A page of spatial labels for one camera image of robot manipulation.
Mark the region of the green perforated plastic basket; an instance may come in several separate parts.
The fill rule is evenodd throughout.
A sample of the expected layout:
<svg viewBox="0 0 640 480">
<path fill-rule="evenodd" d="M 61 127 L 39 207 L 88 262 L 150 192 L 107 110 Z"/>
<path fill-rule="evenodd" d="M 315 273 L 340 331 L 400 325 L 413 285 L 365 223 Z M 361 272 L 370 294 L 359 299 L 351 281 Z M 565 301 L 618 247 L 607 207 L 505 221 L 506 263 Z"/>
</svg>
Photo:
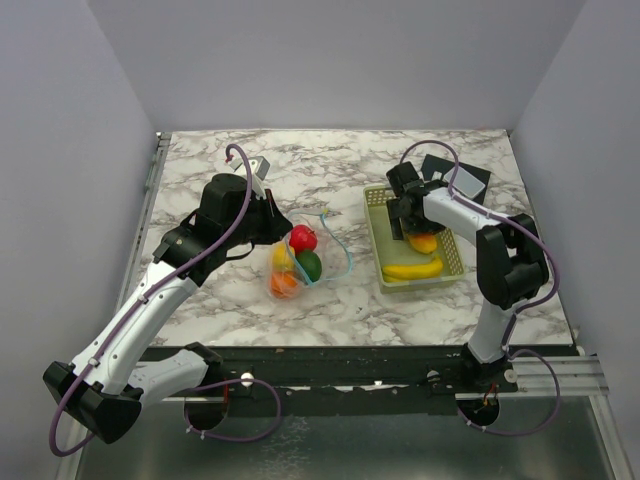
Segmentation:
<svg viewBox="0 0 640 480">
<path fill-rule="evenodd" d="M 383 185 L 367 186 L 363 190 L 364 214 L 369 240 L 373 252 L 376 277 L 382 294 L 428 290 L 448 286 L 466 274 L 464 261 L 457 240 L 449 229 L 435 235 L 437 249 L 426 255 L 411 247 L 407 240 L 394 240 L 388 217 L 386 201 L 393 197 L 389 187 Z M 443 264 L 441 273 L 433 278 L 393 281 L 384 275 L 382 267 L 386 265 L 421 265 L 432 257 L 439 257 Z"/>
</svg>

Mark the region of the orange yellow toy mango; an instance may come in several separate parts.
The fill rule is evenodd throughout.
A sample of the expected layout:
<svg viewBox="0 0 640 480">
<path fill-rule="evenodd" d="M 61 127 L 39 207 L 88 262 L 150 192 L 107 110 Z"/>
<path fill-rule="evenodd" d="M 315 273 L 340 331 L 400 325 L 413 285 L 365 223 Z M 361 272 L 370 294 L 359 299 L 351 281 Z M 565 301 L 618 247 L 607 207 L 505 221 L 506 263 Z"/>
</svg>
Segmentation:
<svg viewBox="0 0 640 480">
<path fill-rule="evenodd" d="M 421 254 L 434 253 L 438 248 L 436 236 L 433 234 L 409 234 L 407 240 L 409 245 Z"/>
</svg>

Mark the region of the yellow toy lemon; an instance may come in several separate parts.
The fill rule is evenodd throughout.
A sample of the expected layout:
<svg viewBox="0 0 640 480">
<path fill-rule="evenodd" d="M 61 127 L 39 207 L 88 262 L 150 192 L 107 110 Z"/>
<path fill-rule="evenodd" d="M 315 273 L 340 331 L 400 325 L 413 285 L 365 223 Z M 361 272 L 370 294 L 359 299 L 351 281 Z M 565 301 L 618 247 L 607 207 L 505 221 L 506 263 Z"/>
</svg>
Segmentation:
<svg viewBox="0 0 640 480">
<path fill-rule="evenodd" d="M 287 242 L 278 242 L 271 251 L 271 267 L 274 271 L 293 271 L 295 257 L 295 250 Z"/>
</svg>

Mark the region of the red toy apple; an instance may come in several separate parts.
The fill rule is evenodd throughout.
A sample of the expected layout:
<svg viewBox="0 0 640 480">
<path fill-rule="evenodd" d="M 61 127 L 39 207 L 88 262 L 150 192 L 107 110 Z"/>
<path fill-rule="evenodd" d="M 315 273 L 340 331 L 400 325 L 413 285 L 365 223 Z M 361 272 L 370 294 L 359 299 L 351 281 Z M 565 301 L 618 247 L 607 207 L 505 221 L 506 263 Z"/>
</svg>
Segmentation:
<svg viewBox="0 0 640 480">
<path fill-rule="evenodd" d="M 314 251 L 318 245 L 318 238 L 314 230 L 300 224 L 296 225 L 290 232 L 288 243 L 296 253 L 304 250 Z"/>
</svg>

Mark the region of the clear zip top bag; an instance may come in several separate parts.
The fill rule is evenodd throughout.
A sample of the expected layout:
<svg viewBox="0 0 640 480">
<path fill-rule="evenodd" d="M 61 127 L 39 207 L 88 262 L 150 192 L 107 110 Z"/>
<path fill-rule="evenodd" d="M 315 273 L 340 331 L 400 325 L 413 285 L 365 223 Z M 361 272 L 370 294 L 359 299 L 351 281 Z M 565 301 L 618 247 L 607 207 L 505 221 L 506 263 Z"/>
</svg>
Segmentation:
<svg viewBox="0 0 640 480">
<path fill-rule="evenodd" d="M 353 256 L 328 223 L 328 209 L 296 209 L 286 215 L 293 228 L 271 247 L 267 288 L 273 298 L 289 300 L 351 274 Z"/>
</svg>

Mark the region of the green toy avocado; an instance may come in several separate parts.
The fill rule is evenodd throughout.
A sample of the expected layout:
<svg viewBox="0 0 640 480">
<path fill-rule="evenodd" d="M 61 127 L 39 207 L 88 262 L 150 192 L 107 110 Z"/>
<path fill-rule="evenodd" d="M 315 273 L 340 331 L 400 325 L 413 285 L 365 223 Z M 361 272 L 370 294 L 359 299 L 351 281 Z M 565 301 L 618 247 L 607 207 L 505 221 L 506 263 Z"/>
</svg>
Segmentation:
<svg viewBox="0 0 640 480">
<path fill-rule="evenodd" d="M 322 275 L 320 257 L 312 250 L 306 249 L 296 255 L 296 260 L 312 282 L 316 282 Z"/>
</svg>

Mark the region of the orange toy orange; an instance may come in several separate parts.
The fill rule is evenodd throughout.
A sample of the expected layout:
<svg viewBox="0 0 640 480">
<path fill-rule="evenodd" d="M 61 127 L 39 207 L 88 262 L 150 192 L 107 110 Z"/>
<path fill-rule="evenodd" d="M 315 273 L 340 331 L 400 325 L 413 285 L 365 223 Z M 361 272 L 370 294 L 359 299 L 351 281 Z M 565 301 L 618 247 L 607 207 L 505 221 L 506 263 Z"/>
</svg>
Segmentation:
<svg viewBox="0 0 640 480">
<path fill-rule="evenodd" d="M 278 299 L 294 298 L 300 289 L 296 276 L 289 271 L 276 271 L 271 274 L 269 280 L 271 294 Z"/>
</svg>

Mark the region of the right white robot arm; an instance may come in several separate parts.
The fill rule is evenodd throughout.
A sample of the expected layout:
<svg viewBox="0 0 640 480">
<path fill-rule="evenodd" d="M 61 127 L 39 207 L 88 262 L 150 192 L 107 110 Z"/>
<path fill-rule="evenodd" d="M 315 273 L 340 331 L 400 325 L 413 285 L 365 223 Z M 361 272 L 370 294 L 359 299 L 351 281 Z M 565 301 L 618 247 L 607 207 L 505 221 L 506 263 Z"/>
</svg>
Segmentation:
<svg viewBox="0 0 640 480">
<path fill-rule="evenodd" d="M 424 181 L 413 165 L 386 173 L 393 197 L 386 201 L 392 237 L 436 234 L 446 229 L 476 248 L 476 282 L 484 297 L 466 349 L 472 359 L 459 367 L 461 383 L 481 391 L 496 376 L 494 363 L 506 356 L 514 315 L 549 280 L 535 222 L 526 215 L 505 217 L 458 194 L 442 180 Z"/>
</svg>

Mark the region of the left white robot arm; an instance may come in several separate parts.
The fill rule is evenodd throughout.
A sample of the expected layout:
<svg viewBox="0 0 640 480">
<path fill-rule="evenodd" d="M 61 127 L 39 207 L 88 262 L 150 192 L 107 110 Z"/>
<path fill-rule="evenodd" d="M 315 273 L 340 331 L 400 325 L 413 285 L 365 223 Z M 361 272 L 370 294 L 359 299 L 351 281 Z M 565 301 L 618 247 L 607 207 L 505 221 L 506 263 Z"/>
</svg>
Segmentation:
<svg viewBox="0 0 640 480">
<path fill-rule="evenodd" d="M 43 380 L 56 412 L 111 444 L 144 408 L 176 393 L 206 395 L 235 382 L 255 385 L 252 371 L 227 368 L 220 355 L 198 342 L 146 367 L 138 363 L 179 306 L 231 260 L 229 250 L 275 244 L 291 229 L 258 176 L 214 175 L 200 206 L 163 235 L 136 290 L 105 329 L 70 363 L 54 361 L 46 369 Z"/>
</svg>

